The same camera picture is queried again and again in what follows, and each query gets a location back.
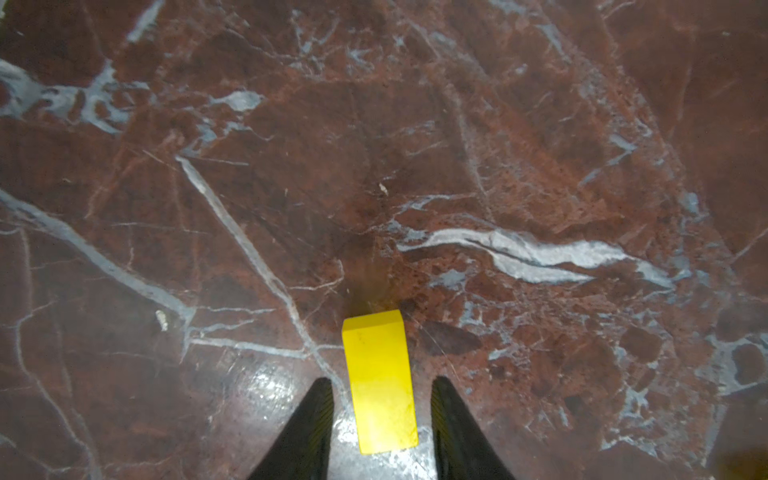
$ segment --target yellow block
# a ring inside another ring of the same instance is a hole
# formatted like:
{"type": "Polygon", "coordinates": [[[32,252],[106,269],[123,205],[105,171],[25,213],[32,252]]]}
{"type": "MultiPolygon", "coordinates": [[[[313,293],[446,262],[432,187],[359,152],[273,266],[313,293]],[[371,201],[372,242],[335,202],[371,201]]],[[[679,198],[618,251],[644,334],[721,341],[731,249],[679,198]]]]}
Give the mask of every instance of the yellow block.
{"type": "Polygon", "coordinates": [[[417,446],[411,367],[400,312],[346,319],[342,339],[360,452],[370,455],[417,446]]]}

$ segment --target dark stain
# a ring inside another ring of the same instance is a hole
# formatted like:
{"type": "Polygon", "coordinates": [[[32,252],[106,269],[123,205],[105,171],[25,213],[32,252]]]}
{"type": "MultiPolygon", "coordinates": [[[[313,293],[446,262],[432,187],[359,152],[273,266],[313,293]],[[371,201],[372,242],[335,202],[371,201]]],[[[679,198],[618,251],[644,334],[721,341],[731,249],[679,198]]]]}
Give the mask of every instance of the dark stain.
{"type": "Polygon", "coordinates": [[[536,350],[531,354],[531,393],[546,396],[557,382],[563,364],[561,354],[536,350]]]}
{"type": "Polygon", "coordinates": [[[707,465],[718,480],[765,478],[768,472],[766,398],[768,385],[765,383],[726,397],[729,407],[707,465]]]}
{"type": "Polygon", "coordinates": [[[742,385],[756,382],[766,370],[763,353],[755,345],[742,345],[733,351],[736,363],[736,381],[742,385]]]}
{"type": "Polygon", "coordinates": [[[728,306],[717,317],[715,336],[724,342],[735,342],[749,333],[768,331],[768,305],[745,302],[728,306]]]}
{"type": "Polygon", "coordinates": [[[11,2],[0,28],[0,58],[29,71],[44,84],[84,87],[104,59],[78,2],[11,2]]]}
{"type": "Polygon", "coordinates": [[[416,300],[413,298],[406,298],[405,300],[401,300],[397,308],[400,310],[402,319],[406,322],[409,322],[412,320],[412,314],[416,310],[416,300]]]}
{"type": "Polygon", "coordinates": [[[422,344],[430,356],[463,355],[482,347],[474,333],[440,322],[424,322],[419,330],[422,344]]]}
{"type": "Polygon", "coordinates": [[[563,402],[565,402],[565,408],[574,415],[577,415],[578,411],[581,410],[581,407],[584,405],[584,400],[578,395],[567,396],[563,399],[563,402]]]}
{"type": "Polygon", "coordinates": [[[435,59],[435,54],[421,35],[408,34],[404,42],[408,52],[420,63],[427,63],[435,59]]]}
{"type": "Polygon", "coordinates": [[[661,351],[661,339],[636,326],[627,329],[619,345],[643,363],[653,362],[661,351]]]}
{"type": "Polygon", "coordinates": [[[635,392],[641,392],[645,390],[651,382],[654,381],[654,378],[656,378],[656,370],[648,370],[643,374],[642,377],[640,377],[640,379],[637,381],[637,384],[635,384],[632,389],[635,392]]]}
{"type": "Polygon", "coordinates": [[[491,373],[491,378],[494,380],[503,380],[507,372],[507,369],[503,365],[491,365],[488,368],[491,373]]]}
{"type": "Polygon", "coordinates": [[[669,466],[633,447],[619,442],[599,452],[584,470],[584,480],[674,480],[669,466]]]}
{"type": "Polygon", "coordinates": [[[648,392],[645,399],[648,401],[648,408],[652,412],[656,410],[666,410],[670,406],[670,397],[659,392],[648,392]]]}

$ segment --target red marble floor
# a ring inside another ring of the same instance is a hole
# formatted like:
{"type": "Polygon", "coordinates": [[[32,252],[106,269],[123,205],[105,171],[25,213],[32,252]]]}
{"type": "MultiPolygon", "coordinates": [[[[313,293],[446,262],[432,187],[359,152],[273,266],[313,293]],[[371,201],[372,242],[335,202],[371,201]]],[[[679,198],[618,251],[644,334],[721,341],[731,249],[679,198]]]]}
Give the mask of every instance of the red marble floor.
{"type": "Polygon", "coordinates": [[[434,478],[446,375],[521,480],[753,478],[765,2],[0,5],[1,477],[239,480],[327,376],[330,478],[434,478]],[[394,308],[421,445],[362,457],[394,308]]]}

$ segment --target white marble vein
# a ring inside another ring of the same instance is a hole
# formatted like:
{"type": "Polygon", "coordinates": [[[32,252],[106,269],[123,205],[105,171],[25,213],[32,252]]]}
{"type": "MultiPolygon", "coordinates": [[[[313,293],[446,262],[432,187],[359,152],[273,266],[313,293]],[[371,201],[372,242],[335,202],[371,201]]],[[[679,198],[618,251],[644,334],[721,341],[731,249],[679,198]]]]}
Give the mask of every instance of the white marble vein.
{"type": "Polygon", "coordinates": [[[132,107],[118,108],[112,103],[112,91],[115,88],[149,90],[144,82],[122,84],[114,79],[112,61],[104,63],[104,69],[96,75],[85,88],[69,85],[45,86],[34,80],[23,68],[0,59],[0,81],[8,89],[10,98],[0,108],[0,117],[21,118],[30,108],[40,101],[47,101],[48,106],[41,107],[63,121],[70,120],[70,112],[83,94],[85,103],[78,115],[77,122],[84,122],[107,132],[119,134],[115,124],[124,124],[130,118],[132,107]],[[106,115],[96,112],[98,106],[106,110],[106,115]]]}
{"type": "Polygon", "coordinates": [[[232,340],[232,339],[199,338],[199,339],[191,339],[190,343],[194,345],[230,347],[235,350],[251,350],[254,352],[268,353],[270,355],[275,355],[275,356],[284,356],[291,359],[305,359],[309,356],[309,354],[304,350],[280,349],[274,346],[260,345],[259,343],[251,343],[251,342],[239,342],[237,340],[232,340]]]}
{"type": "Polygon", "coordinates": [[[255,91],[233,91],[226,97],[212,98],[212,104],[226,104],[234,111],[244,112],[258,107],[264,97],[255,91]]]}
{"type": "Polygon", "coordinates": [[[310,291],[317,291],[317,290],[323,290],[323,289],[333,289],[333,287],[338,286],[342,281],[344,281],[344,264],[341,262],[341,260],[336,260],[336,264],[339,266],[339,277],[336,278],[336,280],[332,280],[330,282],[325,282],[318,286],[292,286],[290,287],[291,290],[310,290],[310,291]]]}
{"type": "Polygon", "coordinates": [[[260,315],[262,313],[270,313],[275,311],[274,308],[250,309],[250,308],[243,308],[240,306],[218,306],[218,307],[199,306],[198,309],[207,310],[209,312],[244,312],[244,313],[250,313],[251,315],[260,315]]]}
{"type": "Polygon", "coordinates": [[[524,6],[518,4],[517,2],[513,2],[512,0],[488,0],[488,3],[495,6],[496,8],[499,8],[507,15],[511,13],[525,15],[526,12],[524,6]]]}
{"type": "Polygon", "coordinates": [[[144,10],[144,13],[142,13],[139,19],[136,21],[134,29],[128,32],[128,35],[125,39],[130,43],[136,43],[137,41],[141,40],[142,35],[144,35],[149,27],[154,25],[155,21],[157,20],[157,14],[160,13],[160,9],[163,8],[164,4],[165,0],[155,0],[155,3],[144,10]]]}
{"type": "Polygon", "coordinates": [[[206,333],[216,332],[218,330],[237,330],[241,326],[250,325],[255,321],[256,320],[254,319],[250,319],[250,320],[243,320],[242,322],[238,322],[238,323],[214,323],[213,325],[209,325],[209,326],[191,327],[191,329],[194,330],[195,332],[200,332],[201,335],[205,336],[206,333]]]}
{"type": "Polygon", "coordinates": [[[192,319],[196,309],[186,305],[174,295],[151,285],[138,276],[132,275],[120,268],[114,262],[102,255],[85,238],[75,232],[72,227],[59,219],[53,218],[31,204],[27,204],[0,189],[0,204],[5,205],[11,213],[19,217],[43,232],[63,240],[72,245],[77,251],[88,258],[96,267],[108,276],[127,286],[143,297],[158,303],[168,310],[176,313],[181,319],[192,319]]]}
{"type": "Polygon", "coordinates": [[[299,310],[296,307],[296,302],[294,302],[293,297],[291,297],[291,295],[288,293],[288,289],[286,288],[283,281],[279,279],[277,275],[275,275],[275,273],[272,271],[272,269],[270,269],[270,267],[266,264],[259,251],[251,243],[251,241],[248,239],[248,236],[245,234],[245,232],[243,232],[243,229],[235,221],[235,219],[232,218],[227,209],[224,208],[224,205],[221,203],[221,200],[219,200],[218,195],[216,195],[216,193],[211,190],[208,183],[200,175],[200,172],[198,172],[197,169],[195,169],[195,167],[193,167],[190,161],[186,158],[176,157],[176,161],[181,164],[182,168],[184,169],[184,173],[187,175],[190,182],[194,185],[197,191],[203,195],[205,200],[210,205],[210,208],[219,218],[219,221],[230,232],[230,235],[235,240],[235,242],[237,242],[237,245],[243,251],[243,254],[248,259],[253,269],[264,280],[267,288],[269,288],[272,293],[283,302],[288,312],[288,317],[290,318],[293,327],[296,329],[296,332],[299,334],[302,342],[304,343],[304,346],[310,352],[310,355],[315,360],[318,367],[320,367],[323,373],[328,376],[328,378],[331,380],[331,382],[333,382],[334,386],[339,391],[339,397],[341,398],[344,408],[349,409],[350,404],[347,395],[347,388],[344,385],[344,382],[342,382],[341,378],[339,378],[339,375],[333,371],[323,356],[320,355],[317,343],[315,343],[309,332],[307,332],[306,327],[303,325],[299,315],[299,310]]]}
{"type": "Polygon", "coordinates": [[[15,334],[15,353],[16,353],[16,361],[18,363],[19,369],[24,373],[24,375],[32,382],[32,384],[37,388],[37,390],[40,392],[40,395],[45,399],[46,402],[53,408],[53,410],[56,411],[56,414],[61,419],[61,426],[64,428],[64,430],[67,432],[70,438],[80,446],[80,448],[83,449],[83,452],[85,453],[85,456],[88,458],[88,469],[90,470],[91,474],[91,480],[101,480],[102,474],[101,474],[101,466],[99,465],[98,461],[98,452],[96,452],[95,447],[93,447],[93,442],[90,440],[90,434],[88,433],[88,429],[84,428],[83,425],[80,425],[81,429],[85,434],[89,437],[86,440],[81,439],[81,437],[77,434],[77,432],[74,430],[74,427],[72,426],[70,419],[65,414],[63,408],[54,400],[54,398],[51,396],[51,394],[48,392],[48,389],[45,388],[45,385],[43,384],[42,380],[35,375],[32,371],[27,368],[27,364],[24,361],[24,352],[22,350],[22,327],[26,322],[28,322],[30,319],[33,319],[35,315],[37,315],[38,312],[41,310],[45,310],[51,305],[55,303],[55,301],[51,301],[46,303],[42,306],[33,307],[32,301],[34,298],[33,293],[33,284],[32,284],[32,278],[31,278],[31,270],[29,269],[30,266],[30,253],[29,253],[29,242],[26,237],[26,234],[24,231],[22,231],[22,239],[24,244],[24,264],[26,266],[25,272],[26,272],[26,286],[27,286],[27,307],[29,313],[26,316],[23,316],[21,319],[19,319],[16,324],[14,325],[14,334],[15,334]]]}
{"type": "Polygon", "coordinates": [[[627,255],[619,247],[612,247],[598,241],[579,240],[565,245],[554,245],[539,243],[518,233],[503,230],[478,232],[465,228],[447,228],[433,232],[423,243],[400,244],[398,249],[408,251],[449,243],[482,249],[491,255],[494,265],[500,271],[530,283],[580,282],[593,279],[592,276],[583,273],[555,267],[563,263],[573,263],[582,268],[593,269],[622,260],[630,260],[635,263],[637,272],[644,279],[664,288],[673,287],[663,270],[645,260],[627,255]]]}

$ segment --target small debris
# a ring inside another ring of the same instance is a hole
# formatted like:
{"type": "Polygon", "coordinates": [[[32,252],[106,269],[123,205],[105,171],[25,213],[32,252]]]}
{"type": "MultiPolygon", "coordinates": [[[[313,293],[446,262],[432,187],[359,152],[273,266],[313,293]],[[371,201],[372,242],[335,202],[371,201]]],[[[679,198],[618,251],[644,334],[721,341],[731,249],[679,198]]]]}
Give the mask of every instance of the small debris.
{"type": "Polygon", "coordinates": [[[163,310],[155,310],[154,318],[157,320],[157,323],[160,324],[160,330],[162,330],[163,332],[167,332],[168,331],[168,317],[165,316],[165,312],[163,310]]]}

